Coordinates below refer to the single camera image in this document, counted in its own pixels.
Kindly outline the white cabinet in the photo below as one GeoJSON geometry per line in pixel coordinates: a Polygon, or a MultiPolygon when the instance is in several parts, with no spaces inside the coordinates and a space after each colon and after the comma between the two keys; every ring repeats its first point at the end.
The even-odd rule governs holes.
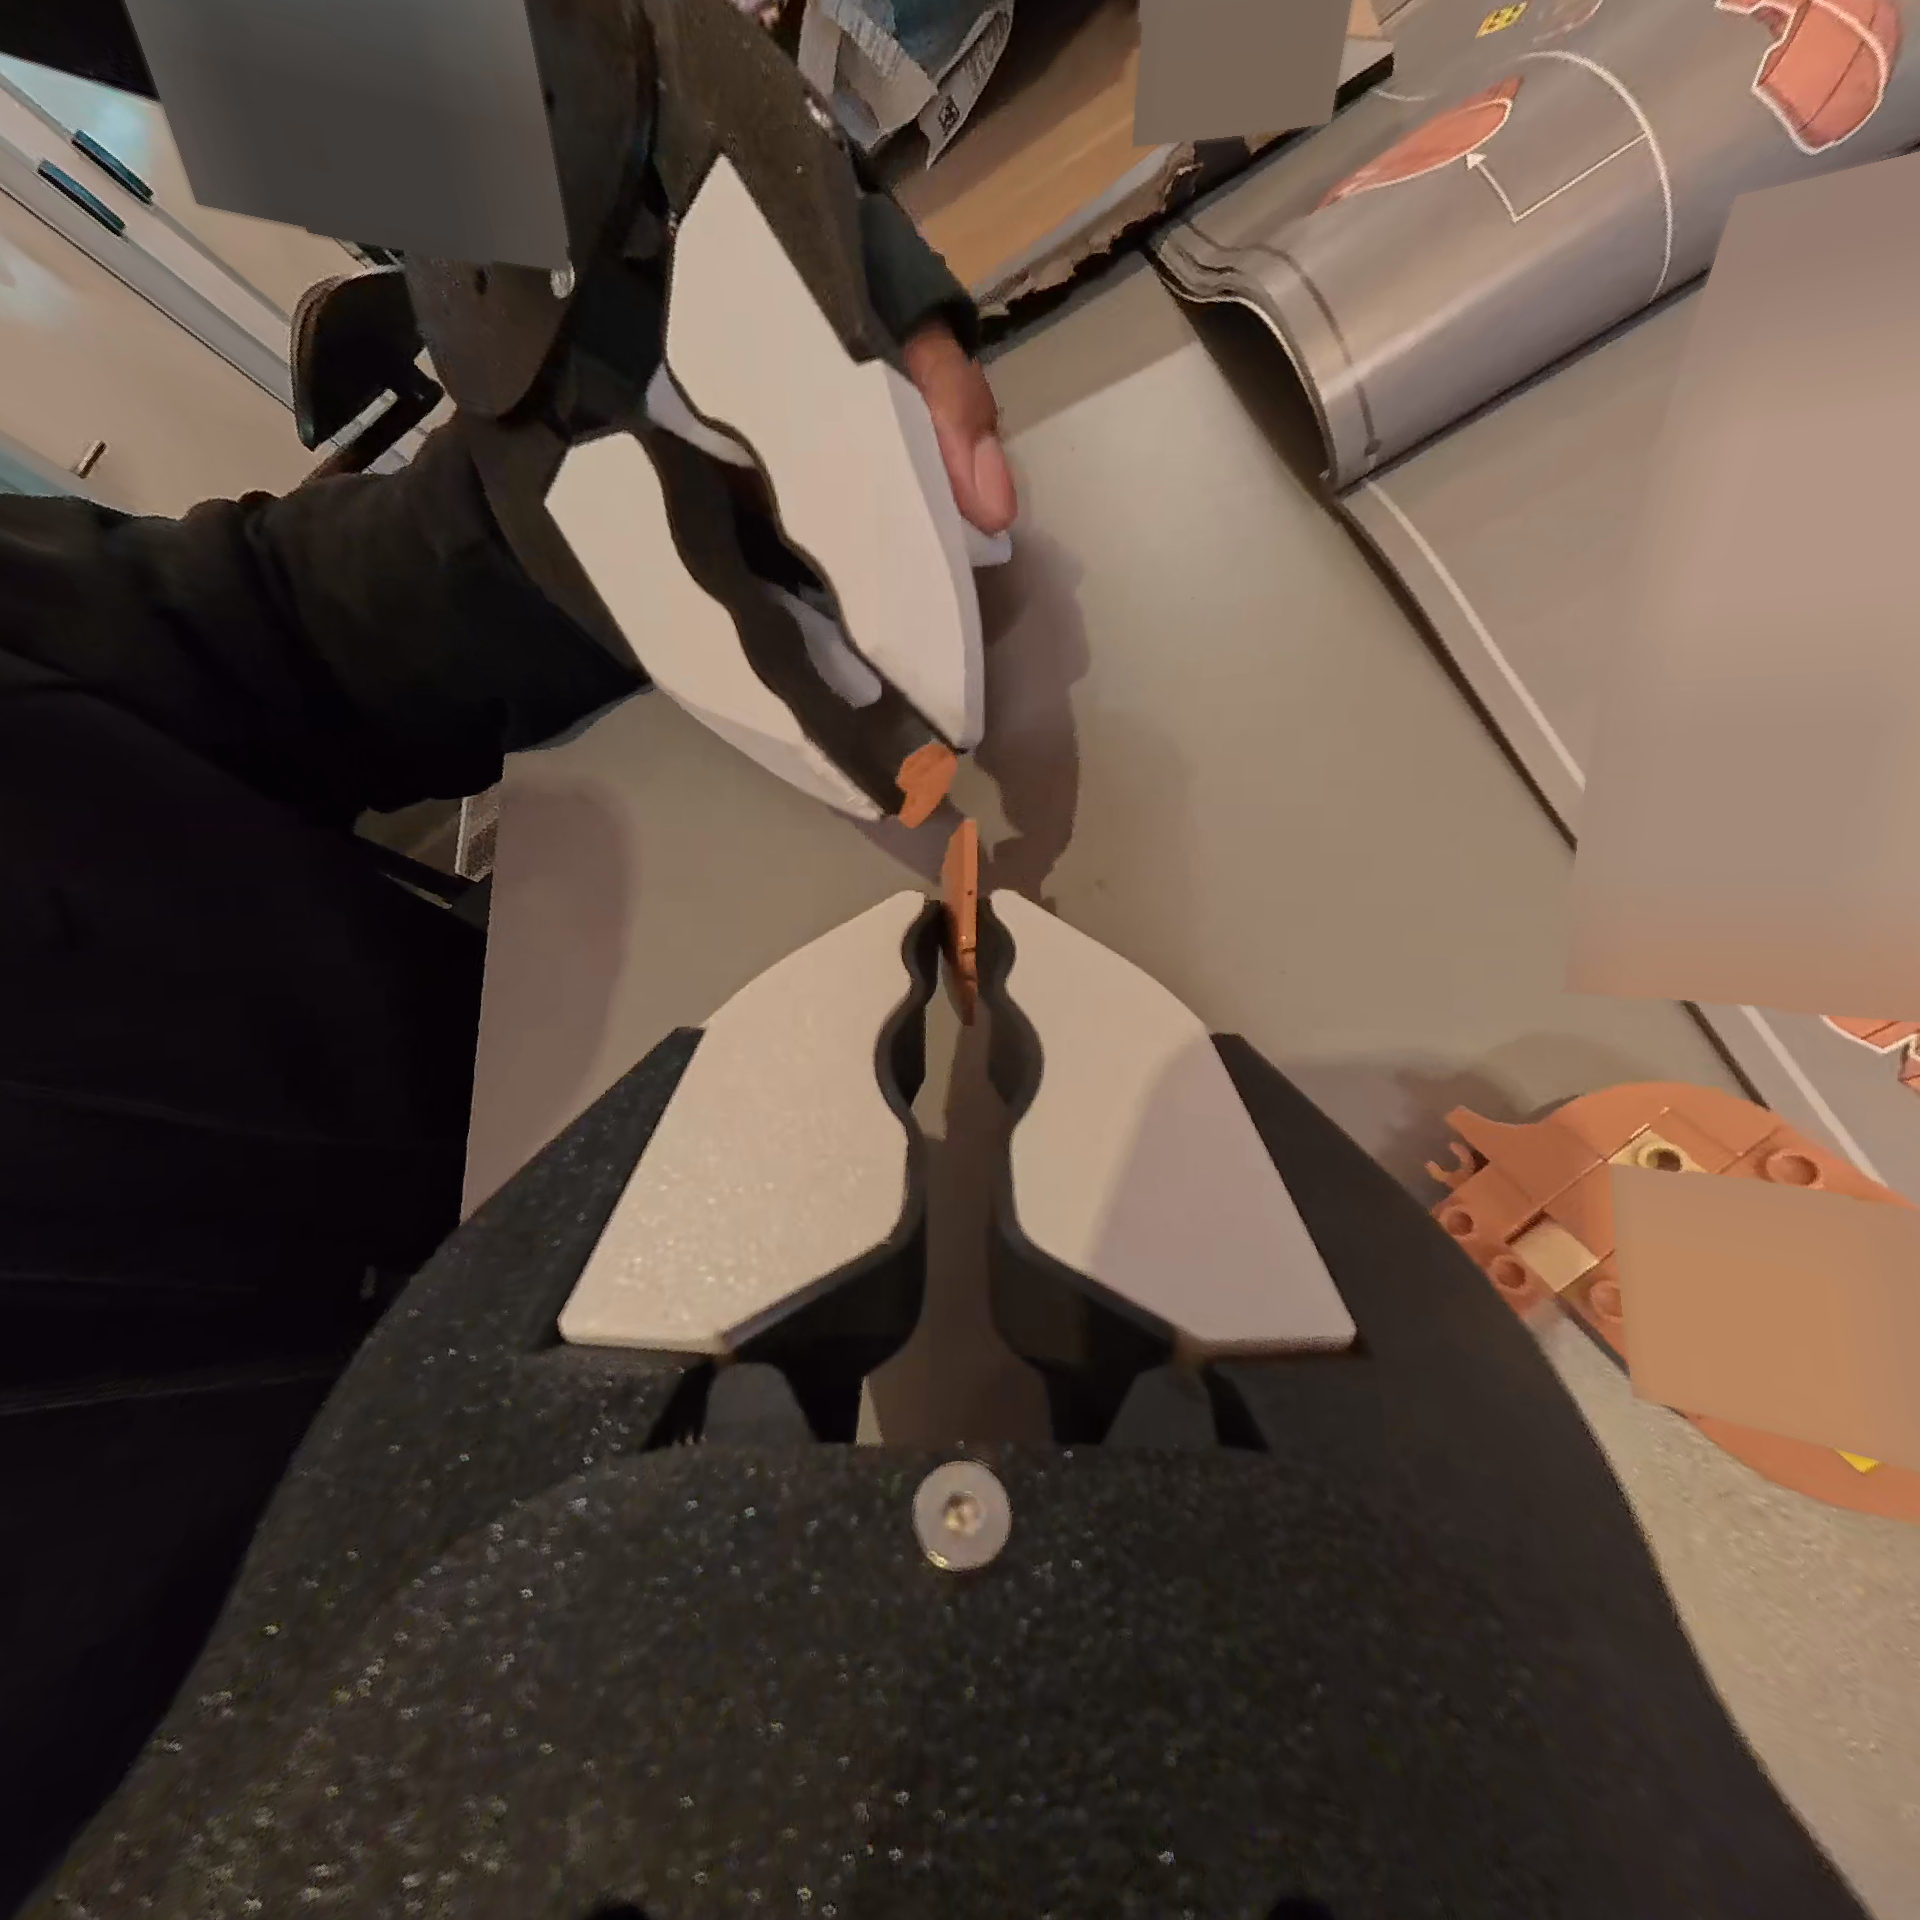
{"type": "Polygon", "coordinates": [[[2,487],[175,515],[293,489],[300,296],[369,259],[197,205],[162,108],[2,60],[2,487]]]}

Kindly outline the grey instruction booklet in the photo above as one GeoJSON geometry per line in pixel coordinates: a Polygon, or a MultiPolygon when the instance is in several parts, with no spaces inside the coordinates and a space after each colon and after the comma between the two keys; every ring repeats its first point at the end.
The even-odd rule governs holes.
{"type": "Polygon", "coordinates": [[[1408,4],[1394,71],[1156,242],[1573,834],[1654,384],[1734,200],[1915,147],[1915,4],[1408,4]]]}

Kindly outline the round brown brick assembly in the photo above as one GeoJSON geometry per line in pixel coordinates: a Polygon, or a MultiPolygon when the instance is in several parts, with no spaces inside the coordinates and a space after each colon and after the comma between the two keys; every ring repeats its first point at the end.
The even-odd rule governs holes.
{"type": "Polygon", "coordinates": [[[1628,1360],[1613,1165],[1704,1172],[1902,1205],[1884,1183],[1788,1118],[1692,1083],[1599,1088],[1522,1123],[1447,1114],[1452,1163],[1427,1163],[1447,1190],[1435,1220],[1520,1314],[1555,1301],[1619,1364],[1628,1360]]]}

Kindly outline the grey desk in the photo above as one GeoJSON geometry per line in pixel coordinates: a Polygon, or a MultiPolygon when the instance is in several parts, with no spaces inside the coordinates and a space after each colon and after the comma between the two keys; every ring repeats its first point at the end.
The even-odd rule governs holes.
{"type": "MultiPolygon", "coordinates": [[[[1278,1067],[1425,1212],[1455,1106],[1733,1089],[1692,1015],[1564,988],[1571,849],[1313,481],[1252,324],[1125,266],[989,364],[1018,481],[981,582],[981,875],[1278,1067]]],[[[893,892],[867,831],[659,693],[508,758],[464,1209],[670,1030],[893,892]]],[[[1609,1459],[1709,1678],[1873,1915],[1915,1915],[1915,1525],[1773,1486],[1524,1329],[1609,1459]]]]}

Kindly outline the person's left hand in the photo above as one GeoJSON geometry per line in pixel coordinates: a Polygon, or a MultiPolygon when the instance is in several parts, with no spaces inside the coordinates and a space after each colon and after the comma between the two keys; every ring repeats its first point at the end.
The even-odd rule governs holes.
{"type": "Polygon", "coordinates": [[[919,324],[901,345],[963,520],[983,539],[1012,532],[1018,489],[999,433],[999,402],[988,371],[945,318],[919,324]]]}

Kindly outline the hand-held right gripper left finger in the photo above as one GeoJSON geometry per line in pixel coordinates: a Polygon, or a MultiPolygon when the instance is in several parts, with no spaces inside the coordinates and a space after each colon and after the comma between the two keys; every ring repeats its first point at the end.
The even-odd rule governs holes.
{"type": "Polygon", "coordinates": [[[893,1243],[917,1197],[934,900],[793,948],[701,1027],[562,1306],[562,1341],[745,1354],[893,1243]]]}

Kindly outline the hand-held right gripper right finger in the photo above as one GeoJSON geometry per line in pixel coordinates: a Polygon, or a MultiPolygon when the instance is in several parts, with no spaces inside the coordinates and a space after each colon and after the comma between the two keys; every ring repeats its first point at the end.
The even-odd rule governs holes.
{"type": "Polygon", "coordinates": [[[1357,1327],[1213,1032],[1044,906],[989,899],[989,1077],[1010,1121],[999,1220],[1016,1308],[1197,1360],[1336,1354],[1357,1327]]]}

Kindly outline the clear plastic bag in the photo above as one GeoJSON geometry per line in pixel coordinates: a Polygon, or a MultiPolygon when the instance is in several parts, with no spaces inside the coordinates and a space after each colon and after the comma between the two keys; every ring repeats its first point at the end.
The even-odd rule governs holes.
{"type": "Polygon", "coordinates": [[[936,159],[999,66],[1015,12],[1015,1],[805,1],[797,61],[860,154],[919,131],[936,159]]]}

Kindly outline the cardboard box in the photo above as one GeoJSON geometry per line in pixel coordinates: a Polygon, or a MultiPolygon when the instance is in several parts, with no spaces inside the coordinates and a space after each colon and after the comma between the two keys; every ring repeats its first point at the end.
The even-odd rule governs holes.
{"type": "Polygon", "coordinates": [[[1138,9],[1016,16],[967,123],[924,156],[891,157],[891,194],[996,319],[1094,274],[1200,190],[1284,143],[1280,131],[1135,140],[1138,9]]]}

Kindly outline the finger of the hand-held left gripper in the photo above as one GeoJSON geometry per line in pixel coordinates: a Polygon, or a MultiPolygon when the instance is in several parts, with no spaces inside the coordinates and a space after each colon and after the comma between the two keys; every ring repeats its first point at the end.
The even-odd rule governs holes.
{"type": "Polygon", "coordinates": [[[624,645],[663,695],[765,771],[856,820],[893,817],[899,783],[860,735],[877,673],[823,608],[752,573],[719,464],[679,437],[664,452],[691,481],[691,556],[633,433],[566,450],[545,495],[624,645]]]}
{"type": "Polygon", "coordinates": [[[853,650],[970,753],[985,731],[981,615],[930,412],[901,371],[840,343],[732,157],[681,216],[663,359],[754,456],[853,650]]]}

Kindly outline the brown curved brick piece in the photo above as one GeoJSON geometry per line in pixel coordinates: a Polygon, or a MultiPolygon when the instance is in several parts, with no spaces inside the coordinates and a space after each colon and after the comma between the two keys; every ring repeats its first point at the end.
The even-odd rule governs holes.
{"type": "Polygon", "coordinates": [[[971,1026],[978,994],[978,854],[977,820],[971,817],[963,817],[947,834],[941,866],[941,903],[945,915],[942,961],[949,998],[963,1026],[971,1026]]]}

